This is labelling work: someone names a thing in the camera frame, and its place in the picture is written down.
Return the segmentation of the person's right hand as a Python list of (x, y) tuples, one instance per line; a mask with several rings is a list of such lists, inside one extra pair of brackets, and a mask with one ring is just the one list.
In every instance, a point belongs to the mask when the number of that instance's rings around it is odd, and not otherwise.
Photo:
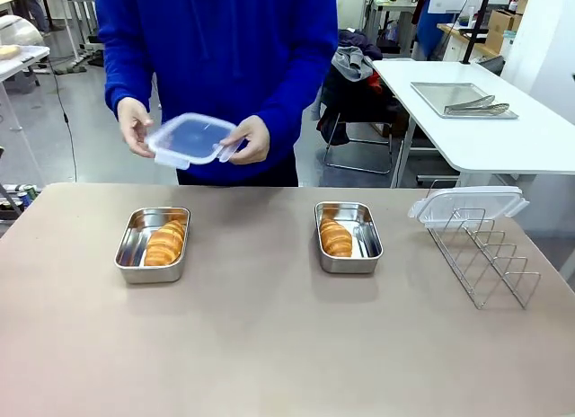
[(154, 158), (155, 154), (146, 143), (147, 131), (153, 121), (147, 108), (140, 101), (125, 97), (117, 106), (119, 129), (129, 150), (144, 158)]

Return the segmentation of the person's left hand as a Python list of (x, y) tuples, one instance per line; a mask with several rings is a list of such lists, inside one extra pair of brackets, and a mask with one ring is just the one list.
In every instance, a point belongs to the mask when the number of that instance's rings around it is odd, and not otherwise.
[(230, 147), (243, 141), (247, 142), (245, 147), (229, 158), (232, 164), (248, 165), (266, 160), (270, 151), (270, 133), (259, 116), (244, 119), (227, 138), (220, 141), (220, 145)]

